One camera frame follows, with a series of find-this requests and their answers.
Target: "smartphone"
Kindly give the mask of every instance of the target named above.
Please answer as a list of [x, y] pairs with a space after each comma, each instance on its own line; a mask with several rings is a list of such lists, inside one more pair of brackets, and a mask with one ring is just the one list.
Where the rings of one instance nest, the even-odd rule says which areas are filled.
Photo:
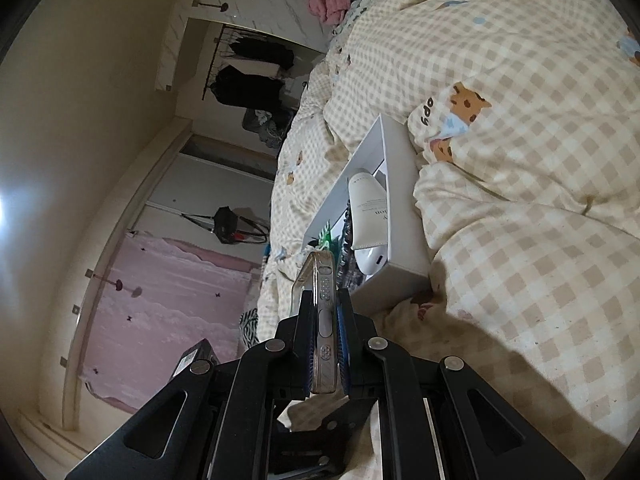
[[313, 291], [315, 311], [314, 329], [311, 332], [312, 360], [310, 390], [313, 394], [331, 394], [337, 388], [337, 312], [335, 288], [335, 264], [331, 251], [313, 251], [300, 269], [291, 298], [291, 313], [300, 309], [302, 290]]

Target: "hanging clothes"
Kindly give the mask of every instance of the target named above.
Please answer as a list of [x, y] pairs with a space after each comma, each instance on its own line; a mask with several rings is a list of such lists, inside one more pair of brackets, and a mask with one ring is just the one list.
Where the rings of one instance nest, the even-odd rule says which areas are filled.
[[261, 75], [247, 75], [225, 66], [209, 86], [220, 104], [275, 112], [280, 110], [282, 81]]
[[266, 61], [247, 59], [244, 57], [226, 57], [225, 63], [236, 67], [240, 72], [247, 75], [277, 77], [280, 71], [280, 66], [275, 63], [267, 63]]
[[293, 51], [279, 43], [255, 38], [240, 38], [229, 46], [238, 56], [275, 63], [283, 70], [289, 70], [293, 66]]

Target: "screw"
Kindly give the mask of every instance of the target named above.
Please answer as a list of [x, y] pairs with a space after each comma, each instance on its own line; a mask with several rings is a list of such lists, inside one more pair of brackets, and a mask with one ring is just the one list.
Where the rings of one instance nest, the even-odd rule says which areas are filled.
[[372, 350], [384, 350], [389, 342], [383, 337], [372, 337], [369, 339], [368, 345]]
[[211, 363], [206, 359], [198, 359], [191, 363], [189, 370], [195, 375], [204, 375], [211, 370]]
[[280, 350], [282, 350], [285, 347], [285, 345], [284, 345], [284, 341], [282, 339], [269, 339], [264, 344], [264, 347], [269, 352], [279, 352]]
[[449, 357], [445, 357], [444, 359], [444, 367], [447, 370], [451, 370], [452, 372], [462, 370], [464, 366], [465, 362], [455, 355], [450, 355]]

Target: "phone side button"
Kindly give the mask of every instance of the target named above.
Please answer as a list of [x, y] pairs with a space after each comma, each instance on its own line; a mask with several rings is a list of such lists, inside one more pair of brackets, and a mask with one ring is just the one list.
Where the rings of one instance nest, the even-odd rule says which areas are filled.
[[334, 332], [334, 316], [328, 308], [318, 312], [318, 332], [322, 337], [329, 337]]

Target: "bed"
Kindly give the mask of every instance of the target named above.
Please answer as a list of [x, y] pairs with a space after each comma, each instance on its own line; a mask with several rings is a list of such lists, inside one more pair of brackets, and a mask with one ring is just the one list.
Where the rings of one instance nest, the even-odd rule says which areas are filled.
[[[464, 358], [601, 479], [640, 426], [640, 46], [609, 0], [372, 0], [310, 75], [282, 147], [258, 338], [372, 122], [406, 123], [433, 293], [380, 335]], [[288, 410], [294, 430], [344, 402]], [[345, 479], [380, 477], [374, 409]]]

